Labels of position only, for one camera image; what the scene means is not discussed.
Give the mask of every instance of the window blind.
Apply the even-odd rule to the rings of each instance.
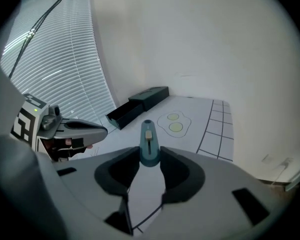
[[[32,25],[56,0],[22,0],[1,67],[11,72]],[[58,104],[62,115],[97,124],[114,110],[94,37],[90,0],[62,0],[53,9],[23,53],[12,83],[21,93],[30,93]]]

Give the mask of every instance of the black grid lines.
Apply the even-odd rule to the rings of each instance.
[[[228,116],[231,115],[230,112],[229,106],[224,101],[212,101],[209,119],[197,154],[233,161],[234,136],[232,120]]]

